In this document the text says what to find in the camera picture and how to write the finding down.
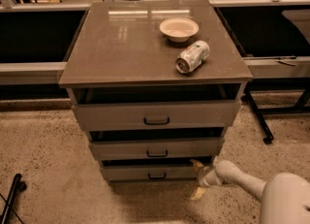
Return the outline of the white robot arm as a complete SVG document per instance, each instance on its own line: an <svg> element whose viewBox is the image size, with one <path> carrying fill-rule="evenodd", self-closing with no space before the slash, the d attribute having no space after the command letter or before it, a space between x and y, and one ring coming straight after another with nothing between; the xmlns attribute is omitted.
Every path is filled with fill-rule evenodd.
<svg viewBox="0 0 310 224"><path fill-rule="evenodd" d="M237 185L261 203L260 224L310 224L310 182L303 177L280 173L262 180L228 160L212 167L191 162L197 176L192 200L201 198L208 187Z"/></svg>

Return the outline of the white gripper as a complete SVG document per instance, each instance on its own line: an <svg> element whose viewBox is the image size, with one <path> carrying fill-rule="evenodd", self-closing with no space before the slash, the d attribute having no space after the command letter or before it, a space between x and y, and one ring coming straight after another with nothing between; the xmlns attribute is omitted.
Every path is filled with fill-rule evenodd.
<svg viewBox="0 0 310 224"><path fill-rule="evenodd" d="M216 184L216 175L214 169L204 167L203 163L200 161L191 159L190 162L193 164L194 171L198 172L198 184L200 187L197 187L190 197L191 200L196 201L205 193L206 189L203 187L209 187Z"/></svg>

